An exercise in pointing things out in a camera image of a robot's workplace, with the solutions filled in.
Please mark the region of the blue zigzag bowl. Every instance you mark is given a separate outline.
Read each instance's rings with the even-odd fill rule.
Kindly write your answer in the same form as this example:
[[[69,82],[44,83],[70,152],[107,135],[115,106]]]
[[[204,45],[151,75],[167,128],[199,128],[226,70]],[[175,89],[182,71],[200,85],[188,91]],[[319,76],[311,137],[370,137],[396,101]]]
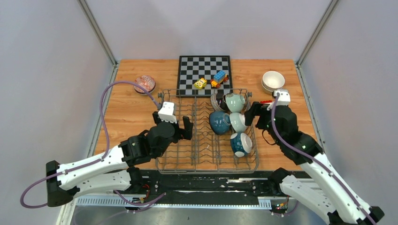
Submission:
[[[137,85],[143,87],[147,92],[151,93],[156,87],[156,81],[153,77],[142,75],[134,81]]]

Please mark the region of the beige floral bowl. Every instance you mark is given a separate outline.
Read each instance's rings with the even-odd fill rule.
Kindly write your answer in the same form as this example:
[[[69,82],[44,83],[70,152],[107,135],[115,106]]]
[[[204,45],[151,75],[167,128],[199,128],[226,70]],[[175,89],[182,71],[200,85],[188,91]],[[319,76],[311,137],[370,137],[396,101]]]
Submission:
[[[264,83],[261,83],[261,85],[262,85],[263,90],[264,90],[264,92],[265,92],[266,94],[272,95],[272,93],[273,93],[273,91],[274,91],[273,89],[270,89],[268,86],[264,85]]]

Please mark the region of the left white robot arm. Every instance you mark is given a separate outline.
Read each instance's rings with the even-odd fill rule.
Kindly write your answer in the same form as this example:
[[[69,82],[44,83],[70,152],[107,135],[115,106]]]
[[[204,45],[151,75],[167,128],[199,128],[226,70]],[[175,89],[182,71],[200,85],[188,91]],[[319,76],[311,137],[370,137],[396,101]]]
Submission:
[[[183,127],[177,120],[163,120],[158,112],[153,113],[153,119],[154,127],[129,137],[107,153],[69,164],[48,162],[47,206],[62,206],[82,195],[101,191],[140,193],[144,181],[137,165],[161,157],[171,143],[192,139],[193,123],[189,117],[183,116]]]

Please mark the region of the teal white dotted bowl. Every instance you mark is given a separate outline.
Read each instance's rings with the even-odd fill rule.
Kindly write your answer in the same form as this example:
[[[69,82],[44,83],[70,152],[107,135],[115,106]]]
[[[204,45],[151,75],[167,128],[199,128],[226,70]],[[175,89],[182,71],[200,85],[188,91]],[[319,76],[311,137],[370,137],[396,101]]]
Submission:
[[[253,143],[246,133],[234,133],[230,136],[230,146],[234,155],[241,158],[252,152]]]

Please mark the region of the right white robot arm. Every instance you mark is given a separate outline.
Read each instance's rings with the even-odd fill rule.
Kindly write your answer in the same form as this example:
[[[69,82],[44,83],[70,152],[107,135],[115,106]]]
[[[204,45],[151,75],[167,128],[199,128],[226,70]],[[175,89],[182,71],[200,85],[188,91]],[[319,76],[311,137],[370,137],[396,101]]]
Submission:
[[[286,194],[315,212],[328,225],[375,225],[385,215],[378,206],[370,206],[342,179],[329,162],[318,142],[299,130],[297,116],[287,105],[253,102],[245,113],[246,125],[259,117],[256,128],[267,131],[282,153],[300,166],[323,193],[302,185],[283,168],[271,175],[269,192]]]

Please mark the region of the dark teal glazed bowl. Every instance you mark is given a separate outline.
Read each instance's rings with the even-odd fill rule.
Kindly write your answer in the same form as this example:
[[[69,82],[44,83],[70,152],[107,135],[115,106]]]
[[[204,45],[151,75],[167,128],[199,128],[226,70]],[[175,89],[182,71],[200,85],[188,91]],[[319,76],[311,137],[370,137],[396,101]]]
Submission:
[[[209,124],[215,134],[223,135],[230,130],[230,115],[225,112],[214,111],[209,115]]]

